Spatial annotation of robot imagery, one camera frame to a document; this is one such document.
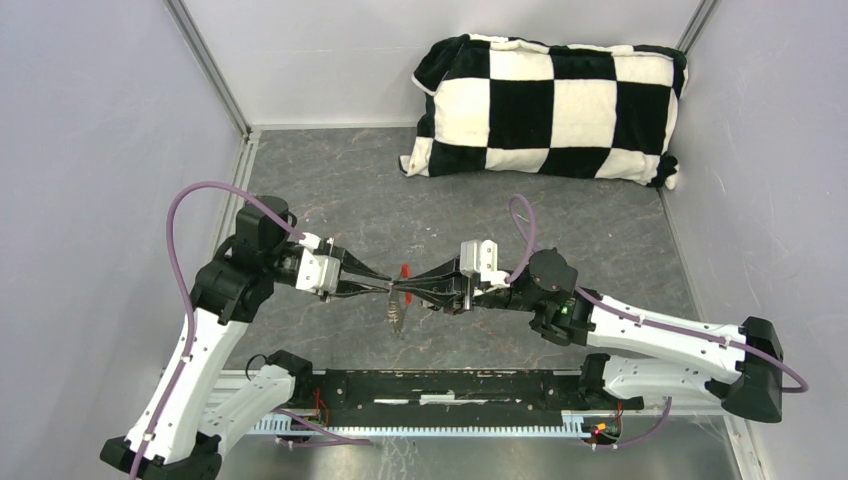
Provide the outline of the red grey keyring holder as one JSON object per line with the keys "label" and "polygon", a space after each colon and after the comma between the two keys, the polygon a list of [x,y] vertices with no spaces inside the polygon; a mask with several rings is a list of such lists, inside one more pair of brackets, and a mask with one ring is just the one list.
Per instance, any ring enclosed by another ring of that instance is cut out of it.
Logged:
{"label": "red grey keyring holder", "polygon": [[400,268],[398,278],[390,283],[386,320],[390,326],[392,334],[397,338],[402,337],[406,314],[408,308],[412,304],[413,296],[411,293],[397,290],[395,288],[395,284],[399,280],[407,279],[410,277],[411,270],[409,265],[403,264]]}

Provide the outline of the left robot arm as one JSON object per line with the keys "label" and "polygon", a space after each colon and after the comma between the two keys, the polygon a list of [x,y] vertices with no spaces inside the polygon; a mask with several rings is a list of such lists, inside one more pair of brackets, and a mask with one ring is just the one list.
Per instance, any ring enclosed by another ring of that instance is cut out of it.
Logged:
{"label": "left robot arm", "polygon": [[277,353],[229,399],[207,407],[226,360],[276,285],[326,300],[382,293],[390,279],[332,239],[297,231],[292,218],[281,198],[248,197],[234,235],[193,287],[172,264],[187,308],[179,340],[143,414],[126,435],[105,442],[101,461],[132,479],[214,479],[229,450],[266,414],[312,399],[310,362]]}

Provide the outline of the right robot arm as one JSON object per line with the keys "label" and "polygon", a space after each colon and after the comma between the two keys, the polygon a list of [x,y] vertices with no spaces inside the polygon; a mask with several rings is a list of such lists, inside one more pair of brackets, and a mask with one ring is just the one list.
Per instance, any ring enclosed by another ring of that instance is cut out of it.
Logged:
{"label": "right robot arm", "polygon": [[484,244],[480,254],[462,253],[393,288],[451,314],[475,307],[529,312],[530,328],[551,343],[641,355],[585,361],[577,392],[591,408],[614,398],[690,397],[747,420],[781,422],[784,353],[770,321],[711,324],[660,314],[579,287],[577,270],[555,249],[531,254],[515,272],[496,269],[493,253]]}

